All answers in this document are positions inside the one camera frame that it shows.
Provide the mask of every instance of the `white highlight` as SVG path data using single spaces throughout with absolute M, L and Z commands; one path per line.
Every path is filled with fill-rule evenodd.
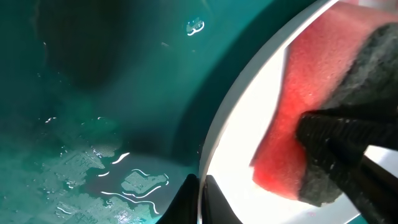
M 129 154 L 130 154 L 130 152 L 121 154 L 120 157 L 119 157 L 119 159 L 116 160 L 116 161 L 114 161 L 114 162 L 112 162 L 112 164 L 117 164 L 118 162 L 122 161 L 122 159 L 125 158 L 126 156 L 128 156 Z
M 106 176 L 106 175 L 108 175 L 109 174 L 109 171 L 107 172 L 107 173 L 105 173 L 105 174 L 100 174 L 100 175 L 98 175 L 98 177 L 104 177 L 104 176 Z
M 63 211 L 63 212 L 64 212 L 64 213 L 66 213 L 66 214 L 69 214 L 69 215 L 71 215 L 71 214 L 72 214 L 71 212 L 67 212 L 67 211 L 65 211 L 64 209 L 60 208 L 60 207 L 57 207 L 57 209 L 59 209 L 59 210 Z
M 133 170 L 131 170 L 131 171 L 134 171 L 134 170 L 138 170 L 139 172 L 141 172 L 142 174 L 144 174 L 144 175 L 149 175 L 149 174 L 145 174 L 143 171 L 141 171 L 140 169 L 133 169 Z
M 129 199 L 128 197 L 125 197 L 125 196 L 123 196 L 123 195 L 121 195 L 121 194 L 117 194 L 117 193 L 108 193 L 108 192 L 101 192 L 101 193 L 102 193 L 102 194 L 106 194 L 106 195 L 118 195 L 118 196 L 120 196 L 120 197 L 124 197 L 125 199 L 129 200 L 129 201 L 132 202 L 132 203 L 144 203 L 144 202 L 151 203 L 151 204 L 154 205 L 154 212 L 155 212 L 156 214 L 159 214 L 159 212 L 156 211 L 155 203 L 154 203 L 154 202 L 150 202 L 150 201 L 135 202 L 135 201 L 133 201 L 133 200 Z
M 150 193 L 152 193 L 154 190 L 156 190 L 156 189 L 158 189 L 158 188 L 160 188 L 161 186 L 157 186 L 157 187 L 155 187 L 153 190 L 151 190 L 150 192 L 148 192 L 148 194 L 145 194 L 144 196 L 141 196 L 141 197 L 137 197 L 137 196 L 135 196 L 134 194 L 127 194 L 127 193 L 124 193 L 124 192 L 122 192 L 124 195 L 130 195 L 130 196 L 133 196 L 133 197 L 135 197 L 135 198 L 144 198 L 144 197 L 146 197 L 146 196 L 148 196 Z
M 200 29 L 198 29 L 198 30 L 193 29 L 193 32 L 190 33 L 190 34 L 188 34 L 188 35 L 193 35 L 193 34 L 199 32 L 199 31 L 203 30 L 203 28 L 205 28 L 205 22 L 202 21 L 201 23 L 202 23 L 203 25 L 202 25 L 202 27 L 201 27 Z

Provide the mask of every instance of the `red and black sponge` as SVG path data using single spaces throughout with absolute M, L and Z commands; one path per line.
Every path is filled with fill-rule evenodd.
M 362 105 L 398 96 L 398 17 L 336 3 L 290 46 L 275 119 L 254 159 L 254 181 L 292 200 L 320 206 L 341 194 L 295 140 L 309 110 Z

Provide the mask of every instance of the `sponge edge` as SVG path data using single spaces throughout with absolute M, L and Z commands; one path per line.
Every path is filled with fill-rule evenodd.
M 369 47 L 371 34 L 369 39 L 380 37 L 379 27 L 396 21 L 398 17 L 392 14 L 338 2 L 294 40 L 275 120 L 254 160 L 255 183 L 285 198 L 317 206 L 333 202 L 341 194 L 321 169 L 307 164 L 304 150 L 294 139 L 295 127 L 303 112 L 337 108 L 347 103 L 347 95 L 360 91 L 352 88 L 360 74 L 350 73 L 351 64 L 358 65 L 353 62 L 359 58 L 364 61 L 361 52 L 369 54 L 364 48 Z M 347 83 L 351 88 L 343 87 Z M 349 103 L 361 99 L 354 97 Z

